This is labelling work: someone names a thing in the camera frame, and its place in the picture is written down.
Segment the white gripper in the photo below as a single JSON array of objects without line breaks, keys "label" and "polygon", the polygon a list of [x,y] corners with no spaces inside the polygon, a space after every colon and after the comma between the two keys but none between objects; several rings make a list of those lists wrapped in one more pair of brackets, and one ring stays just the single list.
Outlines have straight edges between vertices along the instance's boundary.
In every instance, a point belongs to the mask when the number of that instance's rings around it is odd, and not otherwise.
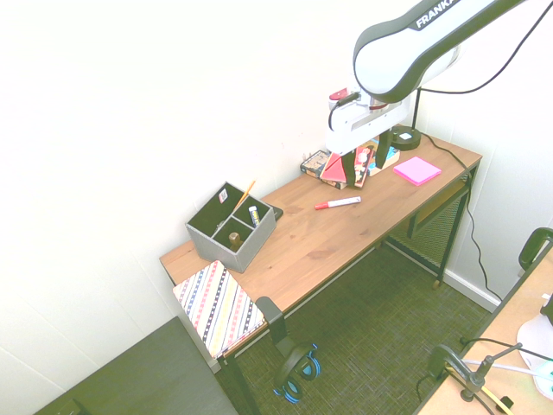
[{"label": "white gripper", "polygon": [[408,112],[408,98],[390,104],[373,98],[355,100],[331,110],[326,148],[343,155],[341,162],[348,187],[354,187],[356,182],[355,149],[381,133],[375,163],[378,169],[382,169],[393,138],[391,127],[403,121]]}]

